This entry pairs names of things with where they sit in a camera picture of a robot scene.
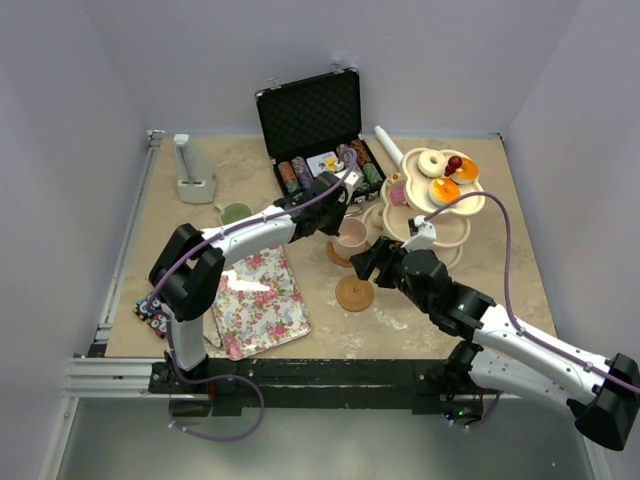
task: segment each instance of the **beige table surface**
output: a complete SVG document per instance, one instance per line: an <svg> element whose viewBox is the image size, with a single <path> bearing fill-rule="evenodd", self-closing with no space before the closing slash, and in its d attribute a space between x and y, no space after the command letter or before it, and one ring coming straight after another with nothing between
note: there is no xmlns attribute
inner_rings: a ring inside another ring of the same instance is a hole
<svg viewBox="0 0 640 480"><path fill-rule="evenodd" d="M366 138L387 175L395 164L375 138ZM115 323L107 345L110 357L161 357L166 341L132 313L135 302L147 295L146 280L174 229L183 223L196 228L218 226L213 205L180 202L172 139L165 139L152 172L148 194L134 239ZM196 139L210 157L220 180L215 202L248 203L258 212L282 196L261 137L201 137ZM549 306L500 139L398 138L404 152L416 147L450 148L469 155L480 167L480 181L506 204L513 226L511 292L516 314L542 330L555 334ZM475 287L504 302L502 274L505 227L498 208L487 200L471 219L471 235L460 263L451 274L458 282ZM280 358L446 358L460 341L441 333L402 294L377 289L373 305L360 313L344 311L335 299L340 278L353 273L331 263L326 256L327 237L317 233L285 247L303 301L309 309L311 333L261 353ZM206 345L210 353L215 353Z"/></svg>

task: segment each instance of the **toy cake stand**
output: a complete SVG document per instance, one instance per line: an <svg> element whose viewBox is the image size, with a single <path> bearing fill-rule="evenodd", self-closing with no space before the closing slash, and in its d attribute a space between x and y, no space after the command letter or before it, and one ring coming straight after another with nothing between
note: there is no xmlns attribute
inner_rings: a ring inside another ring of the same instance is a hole
<svg viewBox="0 0 640 480"><path fill-rule="evenodd" d="M391 222L385 222L385 214L392 219ZM381 235L406 241L410 236L408 220L416 215L419 213L406 205L389 208L384 203L373 205L362 216L362 221L367 226L367 243L369 246L373 245ZM380 221L375 221L376 216L382 219L382 226L378 226ZM466 218L449 215L434 218L433 225L438 241L433 244L432 250L447 268L453 268L462 258L462 244L471 233L471 223Z"/></svg>
<svg viewBox="0 0 640 480"><path fill-rule="evenodd" d="M424 175L418 167L420 154L425 151L435 152L435 150L429 148L414 148L407 152L402 159L401 168L403 176L406 178L405 199L407 203L419 212L433 213L438 208L429 198L429 185L434 179ZM468 155L456 152L455 150L440 150L440 152L445 156L447 161L454 155L469 158ZM458 187L460 188L461 195L469 192L483 191L478 179L468 185L458 185ZM451 213L462 217L470 217L482 210L484 201L485 198L482 196L467 198L448 210L445 210L443 215Z"/></svg>

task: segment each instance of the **round cork coaster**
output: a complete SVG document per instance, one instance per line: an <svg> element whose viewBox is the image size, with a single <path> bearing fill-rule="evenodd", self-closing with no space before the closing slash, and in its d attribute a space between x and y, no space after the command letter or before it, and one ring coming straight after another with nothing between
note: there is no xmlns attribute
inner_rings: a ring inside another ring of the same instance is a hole
<svg viewBox="0 0 640 480"><path fill-rule="evenodd" d="M373 285L355 275L347 275L336 285L338 303L350 312L366 310L373 303L374 296Z"/></svg>
<svg viewBox="0 0 640 480"><path fill-rule="evenodd" d="M336 265L340 265L341 267L353 267L351 264L351 260L345 260L342 257L339 257L336 251L333 249L333 243L327 242L327 257Z"/></svg>

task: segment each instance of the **grey floor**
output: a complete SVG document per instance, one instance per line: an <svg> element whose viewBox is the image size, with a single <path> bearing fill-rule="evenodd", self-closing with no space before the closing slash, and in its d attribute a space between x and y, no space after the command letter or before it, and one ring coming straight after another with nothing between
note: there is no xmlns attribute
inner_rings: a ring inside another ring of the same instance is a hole
<svg viewBox="0 0 640 480"><path fill-rule="evenodd" d="M238 432L256 414L199 428ZM520 399L502 401L468 433L405 411L272 409L251 437L230 444L168 423L163 400L82 401L59 480L593 478L571 423Z"/></svg>

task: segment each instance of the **green cup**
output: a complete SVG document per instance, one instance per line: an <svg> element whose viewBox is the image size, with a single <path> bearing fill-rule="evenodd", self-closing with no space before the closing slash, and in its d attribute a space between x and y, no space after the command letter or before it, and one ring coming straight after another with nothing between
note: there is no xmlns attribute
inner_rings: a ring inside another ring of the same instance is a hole
<svg viewBox="0 0 640 480"><path fill-rule="evenodd" d="M245 203L230 203L226 207L222 205L216 205L215 207L220 212L220 223L222 225L229 225L253 215L251 207Z"/></svg>

